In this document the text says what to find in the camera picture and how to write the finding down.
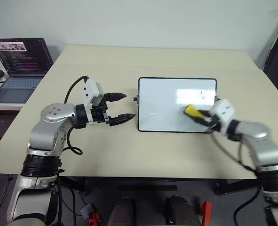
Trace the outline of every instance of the beige tabletop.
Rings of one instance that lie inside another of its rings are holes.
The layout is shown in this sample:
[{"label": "beige tabletop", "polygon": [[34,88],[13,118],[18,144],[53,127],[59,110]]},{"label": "beige tabletop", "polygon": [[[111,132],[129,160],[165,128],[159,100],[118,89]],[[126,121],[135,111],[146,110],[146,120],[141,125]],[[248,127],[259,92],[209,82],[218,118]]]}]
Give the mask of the beige tabletop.
[{"label": "beige tabletop", "polygon": [[[216,78],[218,97],[231,101],[237,119],[267,124],[278,143],[278,91],[243,51],[67,46],[2,138],[0,173],[20,172],[40,111],[48,104],[62,103],[71,84],[83,75],[99,82],[104,92],[127,94],[108,104],[112,117],[137,113],[133,97],[140,77]],[[81,83],[75,87],[68,103],[82,103],[82,87]],[[65,151],[62,175],[254,178],[225,156],[208,134],[139,132],[136,120],[73,131],[71,143],[84,154]],[[218,133],[216,137],[237,156],[238,143]],[[246,149],[243,159],[252,164]]]}]

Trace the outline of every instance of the desk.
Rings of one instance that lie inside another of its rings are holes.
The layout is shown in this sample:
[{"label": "desk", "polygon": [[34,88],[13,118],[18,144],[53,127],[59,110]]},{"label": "desk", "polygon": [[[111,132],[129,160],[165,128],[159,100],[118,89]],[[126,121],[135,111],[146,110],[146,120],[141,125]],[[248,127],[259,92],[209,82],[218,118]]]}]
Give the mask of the desk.
[{"label": "desk", "polygon": [[[83,75],[98,81],[104,92],[127,94],[127,98],[108,104],[112,117],[137,113],[133,97],[139,77],[216,78],[218,97],[231,101],[237,119],[267,124],[278,143],[278,91],[243,51],[67,46],[2,138],[0,173],[20,173],[29,134],[41,110],[62,103],[71,84]],[[68,103],[82,103],[82,88],[81,83],[75,86]],[[208,134],[139,132],[136,120],[75,130],[71,144],[84,154],[65,151],[62,175],[254,178],[225,156]],[[237,156],[238,143],[219,134],[216,137]],[[245,164],[252,165],[246,149],[243,152]]]},{"label": "desk", "polygon": [[[5,76],[0,78],[0,81],[5,81]],[[20,111],[24,104],[1,104],[0,103],[0,111]]]}]

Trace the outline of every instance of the red clamp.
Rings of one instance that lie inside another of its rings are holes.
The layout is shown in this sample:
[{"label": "red clamp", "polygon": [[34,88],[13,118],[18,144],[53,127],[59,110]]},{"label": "red clamp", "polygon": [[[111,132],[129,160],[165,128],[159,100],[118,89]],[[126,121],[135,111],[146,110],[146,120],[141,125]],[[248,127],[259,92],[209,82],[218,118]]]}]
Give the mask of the red clamp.
[{"label": "red clamp", "polygon": [[205,201],[200,205],[199,211],[203,216],[202,226],[210,226],[210,221],[212,218],[212,203]]},{"label": "red clamp", "polygon": [[100,222],[100,213],[98,212],[89,213],[87,221],[91,226],[98,226]]}]

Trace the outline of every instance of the yellow sponge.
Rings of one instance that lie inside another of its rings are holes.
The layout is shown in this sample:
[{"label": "yellow sponge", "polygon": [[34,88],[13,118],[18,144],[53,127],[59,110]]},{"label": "yellow sponge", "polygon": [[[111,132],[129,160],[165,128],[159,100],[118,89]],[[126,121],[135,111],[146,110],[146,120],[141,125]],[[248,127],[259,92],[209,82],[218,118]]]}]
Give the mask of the yellow sponge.
[{"label": "yellow sponge", "polygon": [[193,105],[188,105],[185,110],[184,113],[190,117],[198,117],[201,119],[204,119],[205,116],[199,112],[199,110],[197,110]]}]

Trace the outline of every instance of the gray floor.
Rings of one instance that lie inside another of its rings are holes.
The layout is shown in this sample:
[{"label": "gray floor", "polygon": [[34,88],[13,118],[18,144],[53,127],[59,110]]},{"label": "gray floor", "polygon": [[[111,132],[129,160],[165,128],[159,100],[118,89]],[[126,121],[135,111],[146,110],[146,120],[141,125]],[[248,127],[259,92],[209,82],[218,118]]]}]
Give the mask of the gray floor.
[{"label": "gray floor", "polygon": [[[6,211],[11,197],[13,180],[8,187],[8,195],[0,209],[0,226],[6,225]],[[7,175],[0,174],[0,202],[7,185]],[[120,191],[120,185],[177,185],[177,191]],[[93,203],[101,214],[100,226],[106,226],[115,203],[120,197],[128,196],[136,200],[137,226],[164,225],[165,224],[165,198],[172,195],[180,195],[189,203],[194,205],[199,202],[209,201],[213,205],[213,219],[211,226],[232,226],[234,225],[232,215],[234,210],[252,197],[255,189],[243,191],[236,194],[216,196],[212,191],[213,183],[197,181],[171,181],[171,182],[150,182],[150,181],[124,181],[124,180],[90,180],[87,187],[90,192],[83,196],[86,203]],[[84,206],[80,194],[76,194],[76,210]],[[63,198],[68,206],[72,208],[72,197],[68,189],[63,187]],[[259,196],[253,203],[245,207],[238,214],[240,225],[255,226],[266,225],[263,208],[267,206],[263,198]],[[63,205],[63,223],[65,226],[72,226],[72,213]],[[78,226],[88,226],[82,217],[77,217]]]}]

